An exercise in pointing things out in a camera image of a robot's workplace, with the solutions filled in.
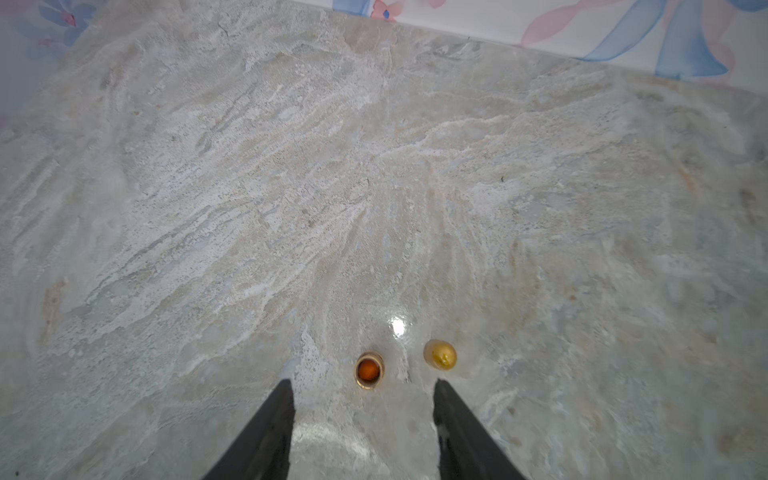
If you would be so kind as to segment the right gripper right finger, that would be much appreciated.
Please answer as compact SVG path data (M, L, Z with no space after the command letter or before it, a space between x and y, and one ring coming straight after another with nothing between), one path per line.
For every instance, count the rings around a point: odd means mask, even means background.
M448 381L436 381L433 403L442 480L524 479Z

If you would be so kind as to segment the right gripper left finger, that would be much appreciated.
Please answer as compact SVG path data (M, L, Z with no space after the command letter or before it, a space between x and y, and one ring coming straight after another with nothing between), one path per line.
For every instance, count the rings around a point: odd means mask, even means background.
M291 382L283 379L203 479L286 479L295 413Z

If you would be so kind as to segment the gold lipstick cap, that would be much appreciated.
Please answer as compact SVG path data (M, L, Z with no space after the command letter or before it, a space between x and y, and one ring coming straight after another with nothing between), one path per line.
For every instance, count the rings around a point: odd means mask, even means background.
M438 370L448 371L455 367L458 355L454 346L447 341L432 339L426 342L423 349L425 362Z

